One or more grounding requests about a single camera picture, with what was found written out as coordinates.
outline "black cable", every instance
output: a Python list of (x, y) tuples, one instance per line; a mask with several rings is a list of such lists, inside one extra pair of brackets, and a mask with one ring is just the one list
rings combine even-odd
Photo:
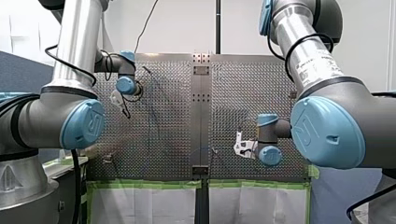
[(126, 99), (125, 99), (125, 97), (123, 95), (121, 95), (121, 97), (122, 97), (122, 102), (125, 105), (125, 109), (122, 110), (122, 113), (125, 115), (125, 117), (127, 119), (130, 119), (131, 118), (131, 113), (129, 112), (128, 106), (125, 103)]
[(72, 150), (72, 157), (73, 157), (73, 165), (74, 165), (75, 181), (76, 181), (76, 194), (75, 194), (76, 199), (75, 199), (72, 224), (78, 224), (79, 207), (81, 204), (81, 170), (79, 168), (78, 154), (76, 149)]
[(24, 101), (32, 101), (40, 98), (38, 94), (24, 94), (21, 96), (17, 96), (14, 98), (11, 98), (9, 100), (6, 100), (2, 104), (0, 104), (0, 118), (3, 117), (10, 109), (15, 107), (16, 105), (20, 104), (21, 102)]
[(376, 97), (391, 97), (391, 98), (396, 98), (396, 92), (373, 92), (372, 93), (373, 96)]
[(312, 35), (306, 35), (306, 36), (304, 36), (304, 37), (298, 39), (298, 40), (290, 47), (290, 49), (289, 49), (289, 51), (288, 51), (288, 54), (287, 54), (286, 57), (285, 57), (285, 70), (286, 70), (286, 75), (288, 75), (288, 78), (289, 78), (292, 82), (294, 82), (294, 80), (293, 80), (293, 77), (291, 76), (290, 70), (289, 70), (289, 62), (290, 62), (291, 54), (294, 52), (294, 50), (295, 50), (299, 45), (301, 45), (302, 43), (304, 43), (305, 40), (307, 40), (307, 39), (309, 39), (309, 38), (311, 38), (311, 37), (316, 37), (316, 36), (317, 36), (317, 37), (322, 37), (322, 38), (324, 38), (324, 39), (329, 40), (329, 43), (330, 43), (329, 52), (332, 52), (332, 50), (334, 49), (334, 42), (332, 41), (332, 39), (331, 39), (328, 35), (325, 35), (325, 34), (312, 34)]
[(149, 19), (150, 19), (151, 15), (152, 15), (152, 12), (154, 11), (155, 6), (157, 6), (157, 3), (158, 3), (158, 0), (155, 0), (154, 5), (152, 6), (150, 13), (148, 14), (148, 18), (146, 19), (146, 23), (145, 23), (145, 26), (143, 27), (142, 33), (137, 38), (136, 47), (134, 48), (134, 53), (137, 53), (137, 48), (139, 47), (140, 38), (142, 37), (143, 33), (145, 33), (145, 31), (146, 31), (146, 28), (147, 28), (148, 23), (149, 23)]
[[(105, 72), (105, 81), (109, 81), (110, 79), (111, 79), (111, 75), (113, 75), (113, 66), (114, 66), (114, 63), (113, 63), (113, 59), (111, 58), (111, 56), (110, 56), (110, 54), (107, 52), (107, 51), (105, 51), (105, 50), (101, 50), (104, 54), (106, 54), (107, 55), (107, 57), (106, 57), (106, 59), (105, 59), (105, 67), (106, 67), (106, 72)], [(108, 68), (108, 63), (107, 63), (107, 61), (108, 60), (110, 60), (110, 67), (111, 67), (111, 69), (109, 69)]]
[(95, 77), (92, 73), (87, 72), (87, 71), (85, 71), (84, 69), (81, 69), (81, 68), (79, 68), (79, 67), (77, 67), (77, 66), (75, 66), (75, 65), (73, 65), (73, 64), (71, 64), (71, 63), (68, 63), (68, 62), (66, 62), (66, 61), (64, 61), (64, 60), (62, 60), (62, 59), (60, 59), (60, 58), (58, 58), (58, 57), (56, 57), (55, 55), (53, 55), (53, 54), (50, 53), (50, 50), (56, 49), (56, 48), (58, 48), (58, 45), (54, 45), (54, 46), (52, 46), (52, 47), (46, 48), (46, 49), (45, 49), (45, 52), (46, 52), (52, 59), (54, 59), (55, 61), (60, 62), (60, 63), (66, 65), (66, 66), (68, 66), (68, 67), (70, 67), (70, 68), (72, 68), (72, 69), (78, 70), (79, 72), (81, 72), (81, 73), (83, 73), (83, 74), (85, 74), (85, 75), (91, 77), (91, 78), (93, 79), (93, 83), (92, 83), (93, 86), (96, 84), (96, 81), (97, 81), (97, 80), (96, 80), (96, 77)]
[(142, 97), (143, 97), (143, 87), (142, 87), (142, 85), (140, 84), (140, 82), (139, 81), (136, 81), (136, 84), (140, 87), (140, 93), (136, 96), (137, 98), (135, 99), (135, 100), (128, 100), (127, 98), (125, 98), (124, 97), (124, 100), (126, 101), (126, 102), (129, 102), (129, 103), (136, 103), (136, 102), (138, 102), (138, 101), (140, 101), (141, 99), (142, 99)]
[(394, 190), (396, 190), (396, 185), (392, 185), (392, 186), (390, 186), (387, 189), (383, 189), (383, 190), (373, 194), (372, 196), (367, 197), (367, 198), (361, 200), (360, 202), (353, 204), (352, 206), (348, 207), (348, 209), (346, 210), (347, 217), (349, 218), (349, 220), (352, 220), (351, 213), (353, 212), (353, 210), (355, 210), (356, 208), (362, 206), (365, 203), (369, 203), (370, 201), (372, 201), (374, 199), (377, 199), (377, 198), (379, 198), (381, 196), (384, 196), (385, 194), (390, 193), (390, 192), (392, 192)]

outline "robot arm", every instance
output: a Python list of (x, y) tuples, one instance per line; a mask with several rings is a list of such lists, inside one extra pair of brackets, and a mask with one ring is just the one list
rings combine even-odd
[(292, 139), (318, 166), (394, 169), (396, 101), (374, 97), (339, 68), (326, 46), (331, 41), (324, 41), (339, 40), (340, 24), (335, 0), (264, 1), (261, 34), (280, 46), (299, 94), (290, 116)]

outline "perforated metal panel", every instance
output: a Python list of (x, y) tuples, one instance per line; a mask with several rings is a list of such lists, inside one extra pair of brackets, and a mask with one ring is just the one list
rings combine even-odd
[[(206, 55), (203, 65), (192, 56), (137, 56), (136, 79), (145, 93), (140, 102), (128, 103), (131, 119), (109, 100), (117, 76), (105, 81), (100, 75), (96, 89), (105, 105), (106, 128), (88, 178), (189, 180), (191, 166), (202, 164), (209, 165), (210, 178), (216, 179), (305, 181), (305, 160), (291, 140), (280, 141), (284, 157), (274, 168), (233, 152), (244, 119), (260, 113), (290, 115), (294, 88), (283, 63), (263, 56)], [(196, 66), (208, 66), (210, 73), (194, 74)], [(255, 126), (243, 123), (245, 139), (255, 137)]]
[(210, 178), (305, 181), (305, 160), (291, 140), (280, 141), (283, 161), (274, 168), (265, 168), (259, 161), (233, 152), (240, 124), (244, 139), (256, 136), (256, 123), (246, 119), (256, 119), (262, 113), (289, 118), (294, 87), (284, 73), (283, 63), (264, 56), (214, 56), (211, 62)]
[(138, 55), (136, 79), (144, 95), (127, 103), (131, 119), (109, 100), (117, 75), (110, 81), (100, 75), (96, 91), (106, 109), (106, 128), (89, 179), (191, 179), (191, 62), (190, 55)]

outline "metal bracket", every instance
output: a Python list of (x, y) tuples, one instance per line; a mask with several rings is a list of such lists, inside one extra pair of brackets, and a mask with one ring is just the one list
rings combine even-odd
[(297, 99), (297, 91), (291, 91), (289, 94), (289, 98), (292, 100)]
[(192, 175), (208, 175), (209, 174), (209, 166), (207, 165), (193, 165), (192, 166)]
[(209, 66), (194, 66), (194, 74), (209, 76)]

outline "green tape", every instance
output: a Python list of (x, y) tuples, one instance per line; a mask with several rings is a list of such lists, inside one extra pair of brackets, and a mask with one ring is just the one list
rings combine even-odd
[(315, 179), (319, 179), (320, 171), (319, 171), (318, 167), (316, 167), (315, 165), (309, 165), (308, 166), (308, 175), (310, 177), (314, 177)]
[(87, 202), (87, 194), (81, 195), (81, 203)]
[(210, 180), (209, 187), (214, 189), (255, 187), (266, 189), (309, 189), (309, 183), (283, 183), (258, 180)]

